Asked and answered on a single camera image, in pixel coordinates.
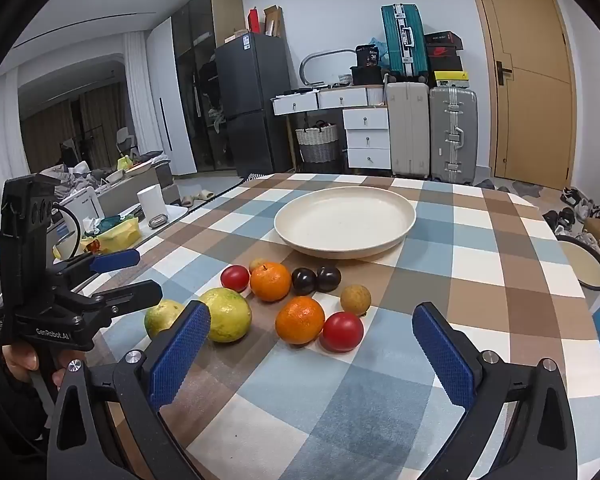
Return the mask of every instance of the gray suitcase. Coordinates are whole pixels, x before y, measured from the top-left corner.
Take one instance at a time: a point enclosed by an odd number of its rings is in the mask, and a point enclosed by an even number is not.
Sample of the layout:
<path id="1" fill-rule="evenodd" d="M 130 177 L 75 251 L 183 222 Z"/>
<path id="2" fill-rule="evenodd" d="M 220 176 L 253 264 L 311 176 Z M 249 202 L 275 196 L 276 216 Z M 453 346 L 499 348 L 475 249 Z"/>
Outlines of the gray suitcase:
<path id="1" fill-rule="evenodd" d="M 472 184 L 478 156 L 478 101 L 466 88 L 433 88 L 431 113 L 431 177 Z"/>
<path id="2" fill-rule="evenodd" d="M 424 83 L 390 83 L 391 170 L 395 174 L 429 176 L 429 87 Z"/>

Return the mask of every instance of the refrigerator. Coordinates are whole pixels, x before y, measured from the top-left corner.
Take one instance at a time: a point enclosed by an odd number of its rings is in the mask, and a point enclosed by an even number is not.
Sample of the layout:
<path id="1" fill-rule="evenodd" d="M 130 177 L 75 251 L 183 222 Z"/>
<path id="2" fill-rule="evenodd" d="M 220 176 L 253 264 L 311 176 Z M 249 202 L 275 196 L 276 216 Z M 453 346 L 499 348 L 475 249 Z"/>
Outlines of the refrigerator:
<path id="1" fill-rule="evenodd" d="M 291 88 L 282 38 L 245 34 L 216 49 L 216 66 L 238 175 L 290 170 L 285 117 L 271 103 Z"/>

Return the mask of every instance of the checkered tablecloth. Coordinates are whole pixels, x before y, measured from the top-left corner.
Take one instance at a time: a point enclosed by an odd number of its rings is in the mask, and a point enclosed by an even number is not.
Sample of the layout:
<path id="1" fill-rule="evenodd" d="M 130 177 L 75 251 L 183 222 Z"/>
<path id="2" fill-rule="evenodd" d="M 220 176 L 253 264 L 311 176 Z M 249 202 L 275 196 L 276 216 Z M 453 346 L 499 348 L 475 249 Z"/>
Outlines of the checkered tablecloth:
<path id="1" fill-rule="evenodd" d="M 365 285 L 373 299 L 365 337 L 347 354 L 317 342 L 291 348 L 274 330 L 286 300 L 263 303 L 247 289 L 250 332 L 236 344 L 206 344 L 174 403 L 162 409 L 205 478 L 417 478 L 462 415 L 413 337 L 411 313 L 422 301 L 432 301 L 480 350 L 514 363 L 558 363 L 580 477 L 590 478 L 600 467 L 600 345 L 554 234 L 518 196 L 398 178 L 275 174 L 193 211 L 143 244 L 138 266 L 97 277 L 85 293 L 153 279 L 165 298 L 187 303 L 220 286 L 228 264 L 263 257 L 289 270 L 315 269 L 322 262 L 285 245 L 273 219 L 290 200 L 336 186 L 389 189 L 417 212 L 403 244 L 339 262 L 340 287 L 314 295 L 328 316 L 344 286 Z M 148 344 L 143 316 L 129 314 L 103 331 L 105 360 Z M 488 471 L 510 413 L 503 409 L 474 476 Z"/>

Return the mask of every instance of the door frame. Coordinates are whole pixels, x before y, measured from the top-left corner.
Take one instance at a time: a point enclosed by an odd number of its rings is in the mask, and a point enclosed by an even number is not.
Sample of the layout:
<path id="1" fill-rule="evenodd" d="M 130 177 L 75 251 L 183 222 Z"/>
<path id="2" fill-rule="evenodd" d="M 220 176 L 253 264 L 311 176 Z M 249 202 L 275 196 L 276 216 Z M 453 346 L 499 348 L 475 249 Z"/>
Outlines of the door frame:
<path id="1" fill-rule="evenodd" d="M 573 177 L 573 163 L 576 149 L 576 132 L 577 132 L 577 120 L 578 120 L 578 101 L 576 95 L 576 78 L 573 67 L 573 55 L 571 53 L 570 37 L 567 34 L 567 27 L 564 23 L 562 11 L 558 5 L 557 0 L 554 1 L 555 11 L 558 14 L 560 20 L 560 27 L 564 34 L 564 42 L 567 47 L 567 58 L 569 60 L 569 74 L 571 79 L 571 138 L 570 138 L 570 157 L 568 161 L 568 176 L 565 179 L 565 186 L 571 185 L 571 179 Z M 487 52 L 487 68 L 489 72 L 489 94 L 491 98 L 491 132 L 490 132 L 490 146 L 489 146 L 489 165 L 491 167 L 491 176 L 495 176 L 496 173 L 496 155 L 498 147 L 498 84 L 496 80 L 496 66 L 495 57 L 493 54 L 493 46 L 491 44 L 491 33 L 489 31 L 489 23 L 487 21 L 487 13 L 484 9 L 485 3 L 483 0 L 475 0 L 475 5 L 478 8 L 478 15 L 480 16 L 480 25 L 482 26 L 482 34 L 484 37 L 484 47 Z"/>

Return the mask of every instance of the human hand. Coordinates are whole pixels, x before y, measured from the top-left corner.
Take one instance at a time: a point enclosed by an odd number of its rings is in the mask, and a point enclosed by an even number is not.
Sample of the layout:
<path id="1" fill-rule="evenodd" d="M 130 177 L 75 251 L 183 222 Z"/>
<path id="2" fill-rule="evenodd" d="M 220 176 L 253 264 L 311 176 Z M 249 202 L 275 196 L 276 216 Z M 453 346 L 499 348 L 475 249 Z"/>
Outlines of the human hand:
<path id="1" fill-rule="evenodd" d="M 40 364 L 38 355 L 29 343 L 18 341 L 13 345 L 5 345 L 2 347 L 2 355 L 7 363 L 7 368 L 11 374 L 23 383 L 29 383 L 29 372 L 38 369 Z M 84 359 L 84 352 L 77 350 L 62 350 L 58 356 L 58 362 L 61 369 L 54 372 L 52 379 L 54 384 L 59 388 L 62 384 L 62 378 L 67 365 L 74 359 Z"/>

